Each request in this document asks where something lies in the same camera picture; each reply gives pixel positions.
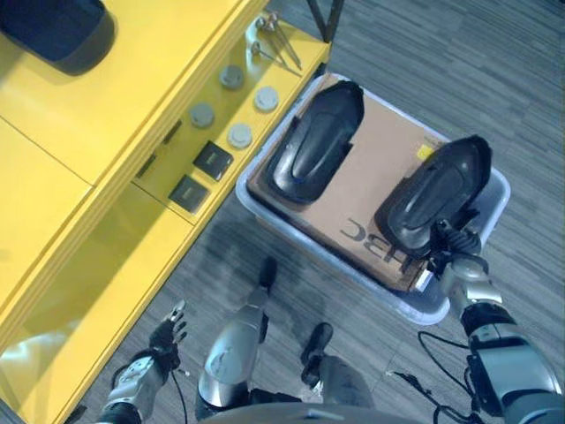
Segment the black cable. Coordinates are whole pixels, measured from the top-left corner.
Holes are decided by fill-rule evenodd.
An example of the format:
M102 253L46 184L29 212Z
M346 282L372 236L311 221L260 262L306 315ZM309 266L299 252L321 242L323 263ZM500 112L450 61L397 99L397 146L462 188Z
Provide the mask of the black cable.
M443 371L445 375L447 375L451 380L453 380L458 386L460 386L465 392L471 397L471 413L468 416L463 415L462 413L458 412L456 409L452 408L448 405L442 405L437 400L435 400L432 396L432 392L430 390L425 390L418 378L414 375L406 375L403 373L395 373L402 377L408 384L410 384L414 389L419 391L427 400L429 400L434 406L435 410L433 411L433 424L438 424L440 414L444 413L448 416L451 420L455 421L458 424L485 424L484 421L478 416L478 412L480 412L479 402L477 399L477 394L474 392L473 388L471 387L471 380L470 374L471 369L467 367L463 372L463 379L464 384L460 382L457 378L455 378L432 354L432 352L427 347L426 343L424 342L424 336L428 336L430 338L434 338L442 343L447 345L451 345L460 349L469 349L469 346L466 344L460 344L454 342L452 340L448 340L446 338L436 336L433 333L429 333L427 331L419 331L418 332L418 341L422 345L422 348L430 357L435 365Z
M446 343L448 345L452 345L455 347L459 347L461 349L469 349L469 346L465 345L465 344L459 344L456 342L452 342L451 340L447 340L446 338L443 337L439 337L436 336L435 334L432 333L428 333L427 331L419 331L418 332L418 341L420 342L420 344L422 345L422 348L426 351L427 355L430 357L430 359L433 361L433 363L435 365L438 366L438 368L443 371L443 373L449 377L453 382L455 382L459 387L461 387L463 390L465 390L465 393L467 393L470 397L474 397L474 394L471 390L469 390L467 387L465 387L465 385L460 382L456 377L454 377L436 358L435 356L433 356L432 352L430 352L430 350L428 349L428 347L426 346L426 343L424 343L424 339L422 338L422 336L428 336L431 338L435 338L436 340L439 340L443 343Z
M122 371L124 371L126 368L128 368L130 366L130 364L126 364L126 365L122 365L120 368L118 368L114 374L112 375L112 382L110 383L110 388L114 389L116 387L116 380L119 377L120 373Z
M183 413L185 414L185 424L188 424L188 413L186 412L186 403L185 397L183 396L183 391L180 390L180 385L178 384L177 376L175 375L175 371L171 371L170 373L173 377L173 382L177 386L178 396L180 397L180 402L183 404Z

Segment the yellow shelf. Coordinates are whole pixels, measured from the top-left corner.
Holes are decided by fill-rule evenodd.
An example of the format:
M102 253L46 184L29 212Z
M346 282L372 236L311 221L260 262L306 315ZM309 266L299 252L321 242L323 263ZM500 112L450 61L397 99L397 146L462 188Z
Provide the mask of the yellow shelf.
M329 46L326 43L320 42L284 22L280 22L280 25L289 37L292 47L301 58L303 70L299 72L300 76L288 72L265 57L252 57L249 46L255 40L260 40L261 48L269 55L276 56L276 52L271 50L271 46L264 39L263 34L257 34L255 26L251 25L245 32L245 36L241 37L232 51L226 55L221 65L211 73L206 85L191 103L191 107L199 102L206 102L211 105L215 112L214 124L207 129L194 127L191 124L189 113L191 107L189 107L181 115L182 124L173 137L166 145L157 148L155 151L156 158L151 166L141 178L135 180L135 184L175 210L190 223L197 224L211 215L211 209L220 204L219 196L229 191L233 186L225 185L224 181L235 182L239 172L260 146L260 143L256 141L264 140L275 128L283 112L295 101L298 93L314 74L320 63L328 60ZM288 64L292 65L294 71L298 72L286 52L279 53L285 57ZM228 64L236 64L244 70L245 83L235 91L228 90L219 83L220 72ZM279 103L274 111L261 113L255 108L253 99L257 91L266 86L276 89ZM229 144L228 132L235 123L245 123L251 127L255 142L249 148L239 150ZM196 155L209 140L234 157L234 163L226 170L220 182L216 182L192 164ZM189 175L210 192L196 214L187 212L169 199L171 191L183 175Z
M39 199L61 208L59 224L48 220L44 228L41 209L24 207L29 202L3 208L3 225L19 227L21 238L36 245L3 280L11 292L5 295L8 305L0 298L0 352L266 2L162 0L140 7L108 0L116 42L78 77L51 68L0 34L0 118L52 162L40 167L41 174L34 170L41 179ZM3 182L13 189L3 185L2 193L16 193L34 164L11 150L4 158L10 166L2 171ZM62 173L65 182L59 181ZM84 197L63 201L72 184L84 187ZM41 228L37 236L34 228ZM4 251L19 249L16 239L2 242Z
M264 3L107 0L116 41L78 77L2 36L0 51L12 50L13 59L1 61L0 116L96 185L179 79L206 78L222 58L222 44L238 38Z
M71 413L235 185L239 172L320 63L328 60L329 45L282 25L302 60L302 76L266 58L249 57L246 46L257 36L253 27L234 40L233 49L190 102L209 102L216 112L214 124L206 130L192 127L186 109L171 119L172 124L179 117L184 122L166 145L158 144L151 166L127 186L11 337L0 357L0 398L25 421L60 423ZM269 49L267 42L262 44ZM226 64L245 68L246 83L238 91L224 90L219 83L218 74ZM264 86L275 87L279 94L278 107L268 114L252 104L256 90ZM227 143L234 122L252 128L253 142L247 149L236 150ZM234 156L219 182L192 165L207 140ZM168 198L184 174L210 192L196 215Z
M91 188L0 118L0 317L22 316L26 276Z
M129 185L4 351L0 397L26 422L64 421L192 234Z

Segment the robotic hand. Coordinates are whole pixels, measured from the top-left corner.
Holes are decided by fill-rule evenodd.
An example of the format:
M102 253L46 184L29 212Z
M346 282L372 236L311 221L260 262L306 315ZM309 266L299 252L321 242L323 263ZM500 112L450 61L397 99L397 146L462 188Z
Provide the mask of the robotic hand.
M151 334L148 349L133 356L112 388L99 423L141 424L151 416L157 391L180 365L178 344L186 337L184 309L181 300Z
M481 409L509 424L564 422L557 377L502 305L478 256L478 235L456 231L447 221L435 231L441 252L432 261L434 272L469 338L467 361Z

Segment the plastic bin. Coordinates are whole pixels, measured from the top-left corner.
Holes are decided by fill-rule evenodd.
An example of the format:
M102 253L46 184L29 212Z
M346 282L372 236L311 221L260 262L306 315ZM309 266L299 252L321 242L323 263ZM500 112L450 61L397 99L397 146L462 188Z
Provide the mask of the plastic bin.
M346 80L341 75L335 75L337 78ZM426 271L418 280L416 287L418 290L410 292L391 291L384 286L378 284L370 277L354 269L347 261L337 257L335 254L327 250L318 242L312 240L309 236L304 234L301 230L297 229L290 223L287 223L281 216L277 215L272 210L265 208L258 203L247 191L247 180L252 175L255 168L261 162L263 156L267 153L269 148L276 143L283 132L286 131L290 121L296 114L296 111L301 106L302 102L316 90L321 83L321 77L313 80L306 88L304 93L298 98L293 108L289 111L282 122L276 127L270 137L267 139L262 150L255 156L243 173L239 176L236 184L236 195L241 203L253 214L255 214L264 224L269 226L273 231L279 232L286 239L293 244L305 249L309 254L312 254L319 262L326 267L336 270L342 275L350 278L351 280L362 284L369 289L375 297L375 300L382 303L384 306L395 310L401 316L409 321L415 322L420 325L433 325L440 322L449 311L449 301L441 293L437 279L432 273ZM448 139L436 131L430 129L426 125L420 123L413 117L410 117L398 110L390 103L385 102L377 95L365 90L365 94L375 101L382 103L388 108L394 110L396 113L409 119L410 121L425 127L430 132L434 133L438 138L448 141ZM502 211L506 207L510 197L510 185L507 179L492 168L491 177L473 202L473 207L480 211L479 217L473 222L473 227L478 229L483 245L486 243L489 235L498 222Z

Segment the white disc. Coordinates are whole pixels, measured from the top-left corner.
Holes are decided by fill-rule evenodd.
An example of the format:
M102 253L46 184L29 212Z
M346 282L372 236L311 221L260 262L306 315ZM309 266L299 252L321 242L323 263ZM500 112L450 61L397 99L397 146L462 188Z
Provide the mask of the white disc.
M255 94L255 106L261 112L271 112L279 104L279 94L270 86L260 88Z
M235 124L228 133L228 142L234 148L246 148L251 144L251 128L246 124Z
M244 72L234 64L229 64L220 72L220 82L230 90L237 90L244 85Z
M197 128L209 127L214 122L214 110L208 103L195 104L191 109L191 122Z

